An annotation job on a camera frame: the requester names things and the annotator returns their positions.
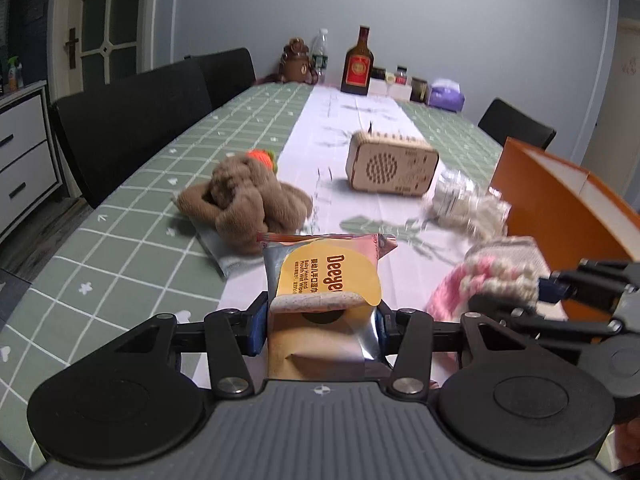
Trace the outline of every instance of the yellow label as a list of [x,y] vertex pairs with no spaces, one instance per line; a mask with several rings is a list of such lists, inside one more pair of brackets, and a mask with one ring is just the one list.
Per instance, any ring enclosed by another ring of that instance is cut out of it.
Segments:
[[280,269],[276,296],[315,292],[355,292],[371,306],[382,299],[374,264],[364,254],[332,240],[316,240],[297,248]]

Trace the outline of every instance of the black chair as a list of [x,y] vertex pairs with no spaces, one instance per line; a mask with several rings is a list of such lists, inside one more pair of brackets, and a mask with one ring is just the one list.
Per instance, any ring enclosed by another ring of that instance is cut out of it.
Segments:
[[540,124],[502,99],[494,99],[480,119],[478,127],[504,146],[507,137],[521,140],[542,150],[554,140],[556,131]]
[[59,99],[50,118],[78,187],[97,207],[155,153],[213,110],[185,60]]
[[245,48],[206,56],[187,56],[202,70],[213,109],[220,108],[255,82],[254,64]]

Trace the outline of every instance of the dining table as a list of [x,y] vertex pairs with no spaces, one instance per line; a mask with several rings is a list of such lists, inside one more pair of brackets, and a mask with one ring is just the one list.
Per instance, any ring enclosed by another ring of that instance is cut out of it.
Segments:
[[[195,322],[219,308],[249,306],[264,286],[264,267],[225,278],[173,202],[176,192],[206,182],[220,161],[236,153],[275,153],[278,178],[314,200],[309,234],[396,236],[398,248],[380,261],[383,299],[392,308],[424,309],[470,242],[424,219],[420,197],[348,188],[344,163],[351,134],[369,125],[427,140],[440,155],[434,182],[445,169],[458,170],[484,191],[500,157],[501,146],[462,114],[306,84],[249,88],[143,164],[31,285],[0,332],[0,440],[29,468],[38,468],[44,457],[26,409],[48,377],[158,313]],[[200,354],[182,356],[187,376],[196,378],[201,367]]]

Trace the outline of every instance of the plastic water bottle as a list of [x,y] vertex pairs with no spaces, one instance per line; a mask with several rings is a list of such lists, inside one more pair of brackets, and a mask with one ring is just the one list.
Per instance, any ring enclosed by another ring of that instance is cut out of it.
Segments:
[[318,83],[320,84],[324,84],[326,62],[328,60],[326,41],[327,34],[328,31],[325,28],[321,28],[311,49],[311,63],[316,69],[316,72],[318,72]]

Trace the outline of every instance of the white door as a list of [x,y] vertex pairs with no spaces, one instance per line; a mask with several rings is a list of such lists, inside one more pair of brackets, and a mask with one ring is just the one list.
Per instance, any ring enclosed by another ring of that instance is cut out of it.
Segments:
[[54,99],[139,72],[141,0],[54,0]]
[[620,20],[600,115],[582,165],[623,196],[640,161],[640,22]]

